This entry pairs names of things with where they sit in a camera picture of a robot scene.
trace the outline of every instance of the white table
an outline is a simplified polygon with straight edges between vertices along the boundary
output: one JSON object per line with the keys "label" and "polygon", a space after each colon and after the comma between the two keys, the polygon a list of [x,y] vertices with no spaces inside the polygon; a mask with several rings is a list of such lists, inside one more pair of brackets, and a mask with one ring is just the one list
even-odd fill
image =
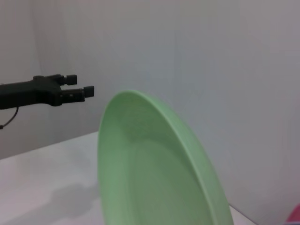
{"label": "white table", "polygon": [[[236,210],[235,225],[254,225]],[[0,225],[103,225],[97,133],[0,161]]]}

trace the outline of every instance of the pink object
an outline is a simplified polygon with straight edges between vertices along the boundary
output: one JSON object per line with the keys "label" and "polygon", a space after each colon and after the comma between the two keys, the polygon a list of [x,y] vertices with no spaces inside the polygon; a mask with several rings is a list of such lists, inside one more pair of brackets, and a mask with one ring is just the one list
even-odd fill
{"label": "pink object", "polygon": [[300,224],[300,204],[293,210],[286,222],[287,224]]}

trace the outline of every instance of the green plate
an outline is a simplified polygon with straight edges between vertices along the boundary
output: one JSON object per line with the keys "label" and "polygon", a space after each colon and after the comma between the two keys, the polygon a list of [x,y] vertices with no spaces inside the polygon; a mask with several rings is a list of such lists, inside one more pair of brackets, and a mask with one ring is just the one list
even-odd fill
{"label": "green plate", "polygon": [[108,104],[98,140],[106,225],[233,225],[203,147],[163,102],[125,91]]}

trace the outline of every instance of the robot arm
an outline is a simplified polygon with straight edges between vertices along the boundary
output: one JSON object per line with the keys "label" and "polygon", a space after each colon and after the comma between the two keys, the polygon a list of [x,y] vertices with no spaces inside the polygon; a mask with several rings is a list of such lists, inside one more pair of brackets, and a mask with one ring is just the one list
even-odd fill
{"label": "robot arm", "polygon": [[17,113],[20,106],[38,103],[60,106],[64,103],[84,102],[85,98],[94,96],[94,86],[62,90],[60,86],[65,84],[77,84],[77,75],[35,76],[31,81],[0,85],[0,110],[17,108]]}

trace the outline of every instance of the cable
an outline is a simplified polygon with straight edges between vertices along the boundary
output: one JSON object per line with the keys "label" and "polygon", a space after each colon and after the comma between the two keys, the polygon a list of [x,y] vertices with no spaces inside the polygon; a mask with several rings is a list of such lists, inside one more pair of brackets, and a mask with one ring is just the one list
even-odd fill
{"label": "cable", "polygon": [[5,124],[3,124],[3,125],[0,125],[0,130],[2,130],[4,127],[6,127],[8,124],[10,124],[11,121],[13,121],[13,119],[15,118],[15,116],[18,114],[18,111],[19,111],[19,107],[16,108],[13,117],[10,118],[9,121],[7,121],[7,122],[6,122]]}

